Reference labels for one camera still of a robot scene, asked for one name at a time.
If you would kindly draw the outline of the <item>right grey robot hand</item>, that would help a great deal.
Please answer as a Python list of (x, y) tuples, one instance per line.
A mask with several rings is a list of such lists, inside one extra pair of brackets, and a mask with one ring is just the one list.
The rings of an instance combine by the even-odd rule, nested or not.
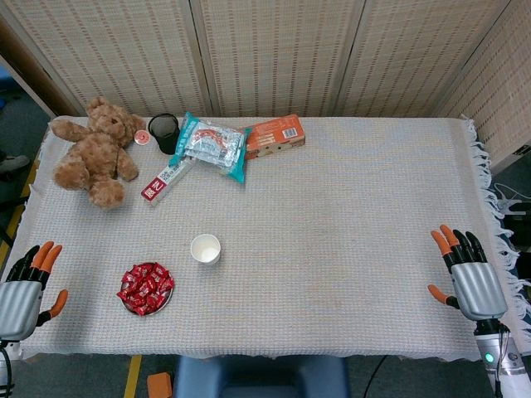
[(486, 258), (479, 239), (470, 231), (452, 230), (446, 225), (431, 232), (450, 274), (454, 294), (444, 294), (428, 284), (431, 296), (446, 306), (458, 309), (477, 323), (497, 323), (508, 310), (494, 266)]

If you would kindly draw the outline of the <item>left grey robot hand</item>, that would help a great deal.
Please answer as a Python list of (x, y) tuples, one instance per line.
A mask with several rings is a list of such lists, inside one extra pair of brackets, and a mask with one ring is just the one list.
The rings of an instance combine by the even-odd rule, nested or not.
[(62, 246), (52, 241), (32, 247), (1, 282), (2, 348), (30, 337), (65, 307), (69, 293), (63, 289), (49, 309), (41, 310), (44, 291), (61, 251)]

